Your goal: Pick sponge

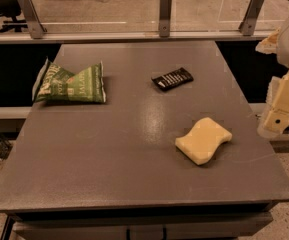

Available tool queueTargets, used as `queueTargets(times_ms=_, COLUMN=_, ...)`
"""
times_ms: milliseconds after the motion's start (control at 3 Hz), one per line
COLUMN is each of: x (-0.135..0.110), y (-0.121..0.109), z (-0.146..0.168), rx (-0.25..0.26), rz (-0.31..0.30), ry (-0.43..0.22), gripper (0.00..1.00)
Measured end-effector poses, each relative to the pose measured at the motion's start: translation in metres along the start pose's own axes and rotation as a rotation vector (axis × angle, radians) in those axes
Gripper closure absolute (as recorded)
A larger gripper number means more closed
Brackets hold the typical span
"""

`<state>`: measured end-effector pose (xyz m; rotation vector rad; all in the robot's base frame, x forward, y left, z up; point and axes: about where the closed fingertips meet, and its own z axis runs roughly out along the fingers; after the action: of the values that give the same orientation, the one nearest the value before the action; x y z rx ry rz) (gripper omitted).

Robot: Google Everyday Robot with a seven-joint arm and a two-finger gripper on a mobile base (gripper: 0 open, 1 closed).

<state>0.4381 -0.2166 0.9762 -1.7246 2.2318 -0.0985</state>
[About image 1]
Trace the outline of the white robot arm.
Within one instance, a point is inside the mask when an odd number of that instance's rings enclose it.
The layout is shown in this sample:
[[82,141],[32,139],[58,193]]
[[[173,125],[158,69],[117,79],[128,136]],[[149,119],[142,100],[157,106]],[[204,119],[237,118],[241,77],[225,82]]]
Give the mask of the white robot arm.
[[257,128],[260,136],[274,138],[289,126],[289,17],[281,27],[262,40],[255,50],[263,54],[276,54],[277,62],[288,69],[282,77],[272,77]]

